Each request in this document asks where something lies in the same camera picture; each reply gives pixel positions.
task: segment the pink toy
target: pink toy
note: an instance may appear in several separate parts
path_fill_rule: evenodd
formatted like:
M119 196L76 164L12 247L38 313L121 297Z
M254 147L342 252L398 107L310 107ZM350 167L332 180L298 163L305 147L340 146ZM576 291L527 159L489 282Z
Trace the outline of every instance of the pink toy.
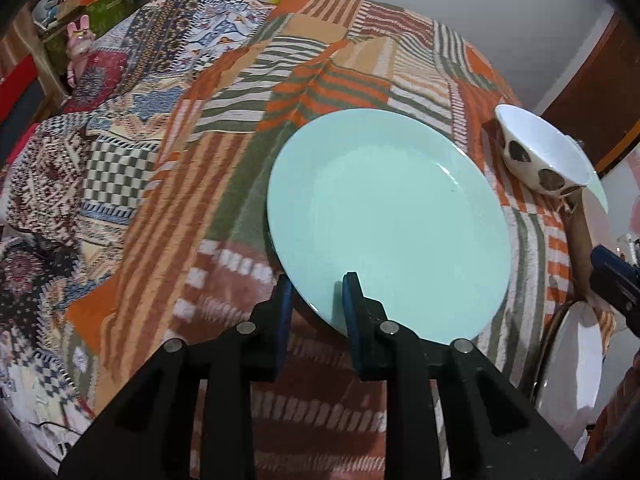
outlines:
M66 82L75 88L82 72L86 68L87 54L95 41L95 34L89 29L89 16L84 14L80 18L80 29L74 22L66 26L69 40L66 42L66 55L71 60L66 67Z

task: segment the bowl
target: bowl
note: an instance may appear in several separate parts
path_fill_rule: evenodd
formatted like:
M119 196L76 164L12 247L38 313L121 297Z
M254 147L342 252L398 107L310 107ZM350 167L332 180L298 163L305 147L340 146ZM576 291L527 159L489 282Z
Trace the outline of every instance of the bowl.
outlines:
M529 189L560 198L590 183L591 164L555 126L507 104L495 107L495 117L504 134L504 163Z

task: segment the patchwork blanket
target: patchwork blanket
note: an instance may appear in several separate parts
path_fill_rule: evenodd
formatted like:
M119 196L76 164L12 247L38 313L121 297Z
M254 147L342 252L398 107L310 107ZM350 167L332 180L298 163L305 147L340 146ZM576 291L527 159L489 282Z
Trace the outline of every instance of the patchwork blanket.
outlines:
M512 275L476 343L511 383L531 380L569 288L566 236L556 205L504 167L493 109L516 97L458 33L367 0L156 0L97 49L126 67L105 102L45 121L28 144L8 213L38 237L0 263L0 385L53 468L164 340L213 338L270 296L271 166L297 129L345 108L408 115L478 165ZM76 100L102 99L82 85ZM258 476L382 478L384 384L357 380L345 341L297 312L288 352L278 381L252 391Z

